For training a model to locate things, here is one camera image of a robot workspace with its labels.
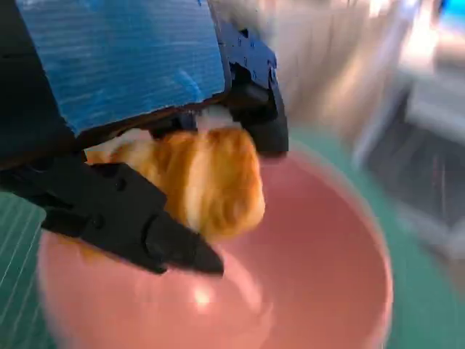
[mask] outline blue tape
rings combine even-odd
[[[225,88],[199,0],[16,0],[62,117],[79,134]]]

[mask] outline pink bowl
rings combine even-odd
[[[267,211],[218,245],[223,279],[83,260],[44,233],[39,285],[67,349],[379,348],[389,328],[389,258],[363,202],[331,169],[292,154],[262,170]]]

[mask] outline black plastic bracket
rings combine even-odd
[[[166,197],[157,187],[125,164],[91,167],[83,154],[2,171],[1,188],[45,208],[43,228],[151,272],[172,265],[223,273],[221,258],[203,238],[164,211]]]

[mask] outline screw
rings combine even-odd
[[[116,190],[117,191],[123,191],[124,189],[126,189],[126,186],[127,186],[127,181],[124,179],[124,178],[120,178],[117,182],[116,182]]]
[[[92,224],[95,229],[102,229],[105,226],[105,218],[101,214],[97,214],[92,218]]]

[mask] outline green cutting mat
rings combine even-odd
[[[464,349],[465,304],[429,256],[405,232],[366,175],[352,168],[333,138],[299,130],[295,141],[332,164],[360,191],[383,228],[395,280],[395,303],[388,349]],[[0,349],[54,348],[42,317],[34,278],[43,212],[0,193]]]

